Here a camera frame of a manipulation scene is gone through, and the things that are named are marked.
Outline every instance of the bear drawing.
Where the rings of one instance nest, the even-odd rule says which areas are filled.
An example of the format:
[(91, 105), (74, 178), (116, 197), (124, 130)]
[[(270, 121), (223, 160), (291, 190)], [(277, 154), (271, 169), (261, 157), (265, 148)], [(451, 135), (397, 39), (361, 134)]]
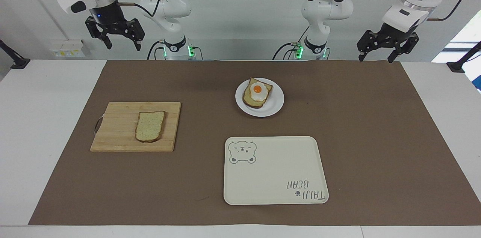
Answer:
[(250, 164), (256, 162), (257, 145), (254, 142), (238, 141), (231, 142), (228, 146), (230, 152), (229, 161), (235, 164), (239, 161), (247, 161)]

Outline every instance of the wooden cutting board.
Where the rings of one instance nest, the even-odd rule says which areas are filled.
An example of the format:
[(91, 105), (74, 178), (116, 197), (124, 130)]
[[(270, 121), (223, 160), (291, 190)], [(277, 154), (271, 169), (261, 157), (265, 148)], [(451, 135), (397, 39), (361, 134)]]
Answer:
[[(139, 112), (165, 111), (161, 138), (153, 143), (135, 139)], [(91, 151), (173, 151), (180, 114), (180, 102), (110, 102)]]

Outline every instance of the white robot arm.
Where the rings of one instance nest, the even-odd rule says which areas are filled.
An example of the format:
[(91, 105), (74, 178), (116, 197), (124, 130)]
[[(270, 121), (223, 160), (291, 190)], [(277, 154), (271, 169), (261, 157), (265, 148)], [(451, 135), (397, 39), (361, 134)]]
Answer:
[(368, 52), (378, 48), (395, 48), (388, 57), (389, 62), (403, 53), (410, 53), (419, 41), (414, 30), (428, 19), (441, 1), (396, 0), (384, 15), (380, 31), (366, 31), (357, 43), (359, 60), (363, 61)]
[[(157, 0), (141, 0), (140, 5), (151, 11)], [(163, 31), (164, 56), (167, 60), (194, 60), (195, 55), (184, 35), (182, 26), (176, 18), (189, 16), (192, 7), (189, 0), (161, 0), (155, 16), (144, 12), (144, 16), (152, 19)]]
[(306, 0), (302, 15), (309, 21), (309, 32), (302, 43), (303, 55), (296, 57), (303, 60), (319, 59), (324, 53), (330, 33), (329, 26), (324, 22), (347, 19), (353, 8), (352, 0)]
[(145, 33), (137, 19), (127, 21), (118, 0), (57, 0), (68, 14), (77, 14), (89, 10), (91, 15), (85, 21), (92, 38), (98, 38), (110, 49), (112, 43), (107, 34), (122, 35), (134, 42), (137, 50)]

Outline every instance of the fried egg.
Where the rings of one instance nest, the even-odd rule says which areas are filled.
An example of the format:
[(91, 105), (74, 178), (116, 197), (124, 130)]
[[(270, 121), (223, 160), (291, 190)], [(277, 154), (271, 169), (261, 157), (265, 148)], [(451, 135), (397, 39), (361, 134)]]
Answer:
[(268, 88), (262, 82), (251, 85), (251, 98), (254, 101), (262, 102), (268, 97)]

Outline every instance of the slice of bread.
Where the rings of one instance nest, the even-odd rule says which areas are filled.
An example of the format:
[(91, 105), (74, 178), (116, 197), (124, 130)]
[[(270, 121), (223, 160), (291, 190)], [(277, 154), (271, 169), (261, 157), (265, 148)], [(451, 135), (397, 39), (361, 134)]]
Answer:
[(139, 113), (139, 121), (135, 128), (135, 139), (144, 143), (158, 141), (161, 137), (165, 111)]
[[(264, 99), (261, 102), (255, 101), (254, 99), (251, 98), (251, 86), (256, 82), (263, 83), (264, 85), (266, 85), (266, 87), (268, 89), (268, 96), (266, 97), (266, 99)], [(244, 91), (244, 96), (242, 97), (242, 101), (244, 101), (244, 104), (248, 105), (251, 108), (262, 108), (263, 105), (266, 103), (267, 99), (269, 98), (271, 90), (272, 90), (271, 84), (267, 84), (267, 83), (262, 82), (260, 80), (251, 78), (251, 80), (249, 81), (249, 84), (247, 85), (247, 88)]]

